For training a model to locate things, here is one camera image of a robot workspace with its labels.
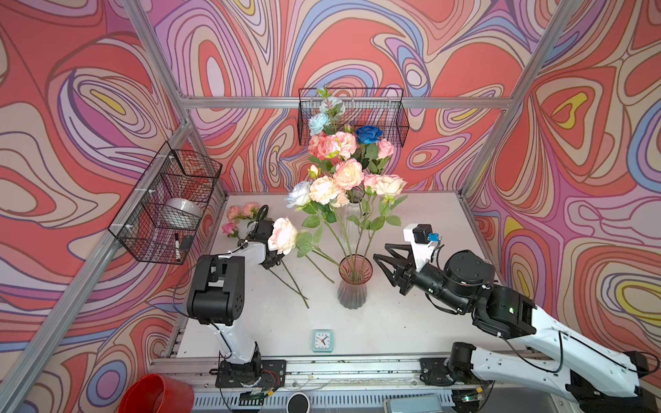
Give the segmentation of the pale pink rose stem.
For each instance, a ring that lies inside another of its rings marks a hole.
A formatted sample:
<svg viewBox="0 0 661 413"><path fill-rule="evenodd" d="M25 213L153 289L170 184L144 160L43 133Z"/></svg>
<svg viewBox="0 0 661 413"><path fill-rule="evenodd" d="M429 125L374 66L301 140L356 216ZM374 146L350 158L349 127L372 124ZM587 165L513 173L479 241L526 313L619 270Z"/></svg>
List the pale pink rose stem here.
<svg viewBox="0 0 661 413"><path fill-rule="evenodd" d="M288 256L294 253L297 258L321 258L328 263L339 266L339 261L325 252L322 246L323 230L319 227L314 231L300 232L289 218L278 218L273 223L273 229L267 240L268 252L277 256Z"/></svg>

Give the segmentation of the magenta rose stem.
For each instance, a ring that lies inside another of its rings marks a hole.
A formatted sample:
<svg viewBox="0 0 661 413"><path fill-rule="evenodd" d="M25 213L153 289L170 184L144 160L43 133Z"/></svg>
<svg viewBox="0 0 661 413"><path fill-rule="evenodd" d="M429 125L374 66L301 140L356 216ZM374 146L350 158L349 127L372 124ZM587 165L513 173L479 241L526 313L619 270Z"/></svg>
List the magenta rose stem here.
<svg viewBox="0 0 661 413"><path fill-rule="evenodd" d="M238 223L228 222L222 226L222 232L229 238L236 242L235 249L240 252L251 252L253 255L256 255L256 265L265 269L261 263L265 259L265 248L257 243L250 242L248 240L248 232L253 223L259 220L249 221L241 220ZM299 287L291 271L282 263L278 266L275 266L271 269L267 269L279 282L281 282L286 288L294 292L296 295L300 296L304 302L306 308L309 307L308 297L303 294L301 288Z"/></svg>

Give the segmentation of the pink glass vase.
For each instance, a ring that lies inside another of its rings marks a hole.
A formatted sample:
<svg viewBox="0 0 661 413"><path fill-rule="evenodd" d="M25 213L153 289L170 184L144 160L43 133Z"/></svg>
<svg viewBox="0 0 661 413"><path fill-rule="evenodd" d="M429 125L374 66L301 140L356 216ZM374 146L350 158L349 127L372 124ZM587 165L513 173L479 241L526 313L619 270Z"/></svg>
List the pink glass vase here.
<svg viewBox="0 0 661 413"><path fill-rule="evenodd" d="M362 307L368 297L367 283L374 272L372 263L363 255L346 256L338 267L341 283L337 290L339 303L350 310Z"/></svg>

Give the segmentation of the cream peony flower stem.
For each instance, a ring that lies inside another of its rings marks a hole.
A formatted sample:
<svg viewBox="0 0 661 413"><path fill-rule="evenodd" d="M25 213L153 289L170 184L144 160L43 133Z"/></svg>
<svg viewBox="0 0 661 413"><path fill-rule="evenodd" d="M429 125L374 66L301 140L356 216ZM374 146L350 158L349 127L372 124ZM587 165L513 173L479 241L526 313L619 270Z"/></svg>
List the cream peony flower stem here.
<svg viewBox="0 0 661 413"><path fill-rule="evenodd" d="M347 227L346 207L349 199L341 189L333 175L324 170L325 163L313 163L308 169L309 201L302 210L308 214L303 226L313 229L324 225L340 244L345 257L353 254L351 249L349 231Z"/></svg>

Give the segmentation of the cream white rose stem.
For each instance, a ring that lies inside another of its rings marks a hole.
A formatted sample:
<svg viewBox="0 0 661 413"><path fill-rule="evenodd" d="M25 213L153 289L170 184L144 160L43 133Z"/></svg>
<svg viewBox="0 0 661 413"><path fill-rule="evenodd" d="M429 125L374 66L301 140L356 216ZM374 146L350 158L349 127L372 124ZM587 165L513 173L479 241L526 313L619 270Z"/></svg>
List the cream white rose stem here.
<svg viewBox="0 0 661 413"><path fill-rule="evenodd" d="M394 209L397 208L407 198L406 195L402 195L402 191L406 186L406 181L404 179L402 179L397 175L384 175L384 174L377 175L377 177L378 177L378 181L375 188L377 193L377 200L375 202L375 206L378 207L378 214L380 215L380 217L379 217L379 223L377 224L377 231L375 232L375 235L377 234L377 232L383 229L385 225L401 226L401 218L399 218L399 216L394 214ZM366 216L368 214L367 213L368 203L367 203L366 190L364 187L364 180L363 180L363 189L365 196L361 201L361 211L363 212L363 220L361 221L361 235L365 235L368 239L368 232L365 222Z"/></svg>

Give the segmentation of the small pink rose stem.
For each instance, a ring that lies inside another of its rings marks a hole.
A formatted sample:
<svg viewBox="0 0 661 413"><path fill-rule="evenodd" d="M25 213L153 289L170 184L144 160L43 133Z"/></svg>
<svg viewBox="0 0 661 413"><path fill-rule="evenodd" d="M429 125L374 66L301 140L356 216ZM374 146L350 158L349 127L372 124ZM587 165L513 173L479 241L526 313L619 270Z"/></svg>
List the small pink rose stem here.
<svg viewBox="0 0 661 413"><path fill-rule="evenodd" d="M376 193L376 184L378 181L377 175L367 175L366 179L364 180L364 187L366 190L366 195L367 195L367 216L366 216L366 227L367 227L367 232L368 232L368 244L365 249L364 256L368 258L369 254L369 249L371 247L371 244L373 242L375 232L377 231L377 224L379 223L379 217L380 215L378 214L378 206L375 206L375 202L377 200L377 193Z"/></svg>

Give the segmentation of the red pink rose stem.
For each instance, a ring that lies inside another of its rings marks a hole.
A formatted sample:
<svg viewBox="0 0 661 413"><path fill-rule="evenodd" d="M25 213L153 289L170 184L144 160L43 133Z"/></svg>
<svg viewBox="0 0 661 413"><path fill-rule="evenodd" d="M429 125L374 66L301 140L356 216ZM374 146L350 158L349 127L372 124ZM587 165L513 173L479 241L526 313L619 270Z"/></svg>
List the red pink rose stem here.
<svg viewBox="0 0 661 413"><path fill-rule="evenodd" d="M318 134L313 135L309 140L308 151L312 157L321 158L321 155L319 154L319 150L318 150L321 142L322 142L322 136Z"/></svg>

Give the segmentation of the pink peony flower stem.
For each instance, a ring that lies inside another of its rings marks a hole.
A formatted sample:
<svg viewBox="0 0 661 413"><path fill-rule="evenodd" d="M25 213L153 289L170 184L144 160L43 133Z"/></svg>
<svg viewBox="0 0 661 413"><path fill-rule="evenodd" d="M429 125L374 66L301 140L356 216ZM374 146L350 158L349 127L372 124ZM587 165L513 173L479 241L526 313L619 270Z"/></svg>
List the pink peony flower stem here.
<svg viewBox="0 0 661 413"><path fill-rule="evenodd" d="M333 180L342 190L351 190L363 183L363 166L356 159L351 158L336 166Z"/></svg>

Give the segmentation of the large peach rose stem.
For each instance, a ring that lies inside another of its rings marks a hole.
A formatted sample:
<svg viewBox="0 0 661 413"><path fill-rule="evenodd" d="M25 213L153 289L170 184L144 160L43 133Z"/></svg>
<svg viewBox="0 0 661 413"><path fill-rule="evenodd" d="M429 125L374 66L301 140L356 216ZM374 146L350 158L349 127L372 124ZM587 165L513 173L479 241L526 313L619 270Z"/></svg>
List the large peach rose stem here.
<svg viewBox="0 0 661 413"><path fill-rule="evenodd" d="M346 132L316 135L311 143L315 143L311 148L314 155L319 159L341 158L342 160L348 160L357 150L356 136Z"/></svg>

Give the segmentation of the blue rose stem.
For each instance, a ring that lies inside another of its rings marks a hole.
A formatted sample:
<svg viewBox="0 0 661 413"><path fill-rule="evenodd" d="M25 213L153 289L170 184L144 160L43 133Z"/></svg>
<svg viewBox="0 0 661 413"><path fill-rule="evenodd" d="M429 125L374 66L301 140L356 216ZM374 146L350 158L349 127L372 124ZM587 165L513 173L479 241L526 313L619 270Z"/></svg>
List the blue rose stem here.
<svg viewBox="0 0 661 413"><path fill-rule="evenodd" d="M383 136L383 131L378 127L364 126L356 129L355 136L358 145L357 159L360 161L377 159L378 143Z"/></svg>

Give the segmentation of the pale blue flower stem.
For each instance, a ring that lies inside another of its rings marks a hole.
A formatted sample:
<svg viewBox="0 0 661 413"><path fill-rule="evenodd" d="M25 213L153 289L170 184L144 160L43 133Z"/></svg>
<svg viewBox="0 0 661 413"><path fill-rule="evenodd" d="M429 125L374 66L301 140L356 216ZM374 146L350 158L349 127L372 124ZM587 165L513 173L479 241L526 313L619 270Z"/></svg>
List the pale blue flower stem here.
<svg viewBox="0 0 661 413"><path fill-rule="evenodd" d="M346 111L344 102L333 96L325 87L316 89L316 93L321 101L318 105L318 112L307 123L310 134L311 136L333 135L339 130L340 120Z"/></svg>

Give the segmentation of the pink double peony stem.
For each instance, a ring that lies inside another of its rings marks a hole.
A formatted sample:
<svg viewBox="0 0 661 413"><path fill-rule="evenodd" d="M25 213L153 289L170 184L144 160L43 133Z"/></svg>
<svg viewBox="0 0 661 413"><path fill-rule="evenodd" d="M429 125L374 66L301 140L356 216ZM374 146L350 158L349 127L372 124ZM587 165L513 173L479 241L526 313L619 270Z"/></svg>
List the pink double peony stem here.
<svg viewBox="0 0 661 413"><path fill-rule="evenodd" d="M227 220L234 223L241 220L254 221L260 208L260 205L255 202L246 203L244 206L230 206L227 211Z"/></svg>

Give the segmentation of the white ribbed vase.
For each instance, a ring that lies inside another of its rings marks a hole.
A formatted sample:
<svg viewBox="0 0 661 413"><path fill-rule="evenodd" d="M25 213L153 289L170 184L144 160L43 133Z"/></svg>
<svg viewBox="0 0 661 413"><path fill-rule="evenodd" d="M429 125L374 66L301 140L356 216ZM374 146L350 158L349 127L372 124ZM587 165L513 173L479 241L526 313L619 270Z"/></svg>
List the white ribbed vase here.
<svg viewBox="0 0 661 413"><path fill-rule="evenodd" d="M341 212L343 213L345 238L349 249L354 251L361 235L361 221L363 220L361 203L349 203L342 208Z"/></svg>

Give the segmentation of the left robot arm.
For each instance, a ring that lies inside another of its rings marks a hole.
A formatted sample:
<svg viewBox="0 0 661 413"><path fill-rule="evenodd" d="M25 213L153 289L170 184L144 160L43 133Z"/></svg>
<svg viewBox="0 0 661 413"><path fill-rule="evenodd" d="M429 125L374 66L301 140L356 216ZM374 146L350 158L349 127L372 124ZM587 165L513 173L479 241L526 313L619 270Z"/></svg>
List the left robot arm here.
<svg viewBox="0 0 661 413"><path fill-rule="evenodd" d="M234 250L202 256L189 284L185 315L206 325L221 345L215 371L220 388L257 385L277 389L284 382L286 363L265 366L258 344L239 323L247 275L282 260L268 247L273 230L273 220L259 220L249 230L248 239Z"/></svg>

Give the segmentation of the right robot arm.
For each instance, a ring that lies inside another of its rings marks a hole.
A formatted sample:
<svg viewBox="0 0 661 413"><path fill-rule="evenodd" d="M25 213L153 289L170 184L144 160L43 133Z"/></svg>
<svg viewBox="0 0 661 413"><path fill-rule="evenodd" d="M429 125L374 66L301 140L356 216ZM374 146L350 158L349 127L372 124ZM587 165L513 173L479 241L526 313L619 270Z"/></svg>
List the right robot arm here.
<svg viewBox="0 0 661 413"><path fill-rule="evenodd" d="M403 295L414 287L438 310L470 315L472 324L510 349L501 354L454 342L440 378L430 385L502 382L554 394L583 412L655 412L655 396L642 380L659 371L649 354L610 350L563 325L532 299L495 282L495 268L473 251L458 251L443 268L418 266L413 247L387 244L375 263Z"/></svg>

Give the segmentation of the white bowl in basket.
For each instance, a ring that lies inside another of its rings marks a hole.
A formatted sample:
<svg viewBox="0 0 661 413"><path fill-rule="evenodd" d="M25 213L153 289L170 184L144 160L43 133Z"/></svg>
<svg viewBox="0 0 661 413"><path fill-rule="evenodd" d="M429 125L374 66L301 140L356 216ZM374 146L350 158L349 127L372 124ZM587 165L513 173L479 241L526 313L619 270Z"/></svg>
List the white bowl in basket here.
<svg viewBox="0 0 661 413"><path fill-rule="evenodd" d="M201 217L202 210L194 201L171 198L161 210L160 222L169 228L192 231L198 226Z"/></svg>

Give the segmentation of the black marker in basket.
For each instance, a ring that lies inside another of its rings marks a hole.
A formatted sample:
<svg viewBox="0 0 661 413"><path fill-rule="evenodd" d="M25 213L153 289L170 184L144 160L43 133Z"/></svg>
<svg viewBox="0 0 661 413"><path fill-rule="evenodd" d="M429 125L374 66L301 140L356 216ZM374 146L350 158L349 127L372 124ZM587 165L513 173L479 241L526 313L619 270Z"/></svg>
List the black marker in basket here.
<svg viewBox="0 0 661 413"><path fill-rule="evenodd" d="M182 260L181 250L180 250L180 237L179 234L176 232L174 234L174 251L175 251L176 263L180 263Z"/></svg>

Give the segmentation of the small teal clock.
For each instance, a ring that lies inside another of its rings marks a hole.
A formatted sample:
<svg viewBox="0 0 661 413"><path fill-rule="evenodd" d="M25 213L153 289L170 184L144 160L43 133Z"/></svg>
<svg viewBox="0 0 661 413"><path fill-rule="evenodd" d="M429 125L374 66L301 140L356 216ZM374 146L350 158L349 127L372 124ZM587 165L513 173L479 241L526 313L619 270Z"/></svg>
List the small teal clock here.
<svg viewBox="0 0 661 413"><path fill-rule="evenodd" d="M332 353L335 340L332 330L314 330L312 350L313 353Z"/></svg>

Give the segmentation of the grey box at bottom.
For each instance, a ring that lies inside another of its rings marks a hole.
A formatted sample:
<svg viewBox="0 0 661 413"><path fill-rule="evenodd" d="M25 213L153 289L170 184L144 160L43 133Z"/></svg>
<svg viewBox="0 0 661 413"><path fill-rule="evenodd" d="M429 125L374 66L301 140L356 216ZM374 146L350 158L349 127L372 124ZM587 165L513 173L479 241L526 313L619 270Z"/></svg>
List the grey box at bottom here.
<svg viewBox="0 0 661 413"><path fill-rule="evenodd" d="M438 396L415 396L384 401L385 413L438 413L442 412Z"/></svg>

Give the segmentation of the black white round cup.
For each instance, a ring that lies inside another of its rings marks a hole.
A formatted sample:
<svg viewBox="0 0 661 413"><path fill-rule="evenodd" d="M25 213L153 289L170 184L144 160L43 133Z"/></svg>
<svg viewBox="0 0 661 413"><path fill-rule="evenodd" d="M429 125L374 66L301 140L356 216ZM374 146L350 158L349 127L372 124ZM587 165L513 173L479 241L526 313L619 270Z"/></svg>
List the black white round cup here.
<svg viewBox="0 0 661 413"><path fill-rule="evenodd" d="M291 395L286 404L287 413L310 413L312 408L308 395L296 392Z"/></svg>

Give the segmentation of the red bucket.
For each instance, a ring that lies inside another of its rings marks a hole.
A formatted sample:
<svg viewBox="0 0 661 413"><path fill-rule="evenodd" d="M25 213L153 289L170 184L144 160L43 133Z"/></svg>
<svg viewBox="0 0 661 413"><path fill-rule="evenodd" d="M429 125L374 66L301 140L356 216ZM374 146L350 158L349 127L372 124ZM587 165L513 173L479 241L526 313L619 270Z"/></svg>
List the red bucket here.
<svg viewBox="0 0 661 413"><path fill-rule="evenodd" d="M185 382L151 373L134 383L122 397L120 413L189 413L195 402L193 388Z"/></svg>

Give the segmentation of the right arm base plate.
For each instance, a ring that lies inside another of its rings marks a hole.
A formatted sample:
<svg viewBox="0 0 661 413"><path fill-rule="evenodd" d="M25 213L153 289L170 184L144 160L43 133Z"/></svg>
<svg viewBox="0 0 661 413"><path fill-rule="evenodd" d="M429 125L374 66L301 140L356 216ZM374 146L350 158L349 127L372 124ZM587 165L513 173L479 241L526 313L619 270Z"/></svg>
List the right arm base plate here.
<svg viewBox="0 0 661 413"><path fill-rule="evenodd" d="M451 385L490 385L489 380L479 379L471 370L472 364L449 361L448 358L421 358L421 382L425 385L445 387Z"/></svg>

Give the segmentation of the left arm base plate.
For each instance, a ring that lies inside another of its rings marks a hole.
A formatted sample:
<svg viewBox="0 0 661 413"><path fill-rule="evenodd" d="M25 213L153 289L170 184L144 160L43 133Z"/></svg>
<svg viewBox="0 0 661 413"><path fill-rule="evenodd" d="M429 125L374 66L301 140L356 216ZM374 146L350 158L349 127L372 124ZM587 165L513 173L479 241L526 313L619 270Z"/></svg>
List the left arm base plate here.
<svg viewBox="0 0 661 413"><path fill-rule="evenodd" d="M257 388L277 390L286 384L287 362L282 359L233 364L221 361L215 386L220 389Z"/></svg>

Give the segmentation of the aluminium mounting rail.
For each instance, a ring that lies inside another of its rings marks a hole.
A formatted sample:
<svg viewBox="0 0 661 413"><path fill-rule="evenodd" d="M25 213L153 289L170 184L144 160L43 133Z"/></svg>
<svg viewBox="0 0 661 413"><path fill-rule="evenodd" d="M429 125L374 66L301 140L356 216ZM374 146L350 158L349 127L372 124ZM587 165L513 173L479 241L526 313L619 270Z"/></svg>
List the aluminium mounting rail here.
<svg viewBox="0 0 661 413"><path fill-rule="evenodd" d="M418 390L422 358L448 358L449 352L428 354L359 354L358 356L265 356L262 363L286 362L285 390ZM148 365L148 373L180 380L196 392L215 392L216 357L162 358Z"/></svg>

